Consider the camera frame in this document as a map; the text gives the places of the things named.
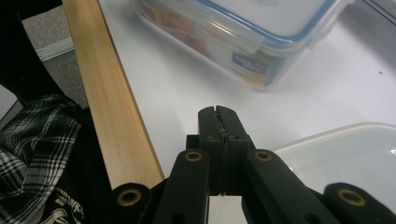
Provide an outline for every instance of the clear plastic container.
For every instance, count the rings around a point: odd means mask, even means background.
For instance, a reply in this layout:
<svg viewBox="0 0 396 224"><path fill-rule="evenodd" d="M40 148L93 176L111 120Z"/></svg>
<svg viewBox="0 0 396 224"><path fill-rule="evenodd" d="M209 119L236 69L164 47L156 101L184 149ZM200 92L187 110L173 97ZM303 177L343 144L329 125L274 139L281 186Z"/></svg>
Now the clear plastic container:
<svg viewBox="0 0 396 224"><path fill-rule="evenodd" d="M259 89L330 30L353 0L138 0L138 14Z"/></svg>
<svg viewBox="0 0 396 224"><path fill-rule="evenodd" d="M361 123L274 148L311 189L344 182L396 213L396 126Z"/></svg>

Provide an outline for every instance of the white surface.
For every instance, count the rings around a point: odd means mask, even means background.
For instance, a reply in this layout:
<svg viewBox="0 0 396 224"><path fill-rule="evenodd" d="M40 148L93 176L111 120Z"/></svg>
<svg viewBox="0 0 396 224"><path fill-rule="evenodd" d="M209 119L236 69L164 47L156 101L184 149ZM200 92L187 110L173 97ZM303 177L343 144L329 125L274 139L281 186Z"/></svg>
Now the white surface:
<svg viewBox="0 0 396 224"><path fill-rule="evenodd" d="M0 86L0 119L8 112L16 101L17 97L15 97L14 94Z"/></svg>
<svg viewBox="0 0 396 224"><path fill-rule="evenodd" d="M135 20L129 1L101 5L166 176L210 105L235 110L261 148L360 122L396 124L396 27L365 7L348 7L272 89L253 91Z"/></svg>

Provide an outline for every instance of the gray carpet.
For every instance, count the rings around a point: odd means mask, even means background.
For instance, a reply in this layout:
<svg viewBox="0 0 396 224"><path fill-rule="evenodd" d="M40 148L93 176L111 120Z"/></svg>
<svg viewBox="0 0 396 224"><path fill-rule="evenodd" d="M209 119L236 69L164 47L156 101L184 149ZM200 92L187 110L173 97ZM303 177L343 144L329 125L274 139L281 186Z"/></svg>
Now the gray carpet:
<svg viewBox="0 0 396 224"><path fill-rule="evenodd" d="M63 7L56 7L49 12L29 18L23 21L23 25L35 49L44 48L70 37ZM46 61L44 65L68 97L83 108L88 106L74 51ZM4 127L21 109L19 102L12 106L0 120L0 128Z"/></svg>

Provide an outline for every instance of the wooden stick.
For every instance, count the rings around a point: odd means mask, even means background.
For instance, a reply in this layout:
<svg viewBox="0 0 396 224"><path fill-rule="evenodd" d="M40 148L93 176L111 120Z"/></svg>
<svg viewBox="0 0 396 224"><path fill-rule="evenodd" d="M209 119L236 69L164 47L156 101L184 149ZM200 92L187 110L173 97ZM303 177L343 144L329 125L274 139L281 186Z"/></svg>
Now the wooden stick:
<svg viewBox="0 0 396 224"><path fill-rule="evenodd" d="M64 0L64 10L111 187L154 187L163 171L98 0Z"/></svg>

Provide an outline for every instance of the plaid fabric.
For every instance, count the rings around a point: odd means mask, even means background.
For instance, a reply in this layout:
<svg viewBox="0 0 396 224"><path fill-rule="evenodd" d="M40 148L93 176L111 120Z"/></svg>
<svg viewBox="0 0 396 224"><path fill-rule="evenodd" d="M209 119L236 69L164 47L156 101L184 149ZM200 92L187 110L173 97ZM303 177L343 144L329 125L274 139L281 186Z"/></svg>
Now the plaid fabric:
<svg viewBox="0 0 396 224"><path fill-rule="evenodd" d="M26 223L44 205L76 141L79 110L65 96L43 96L0 131L0 223Z"/></svg>

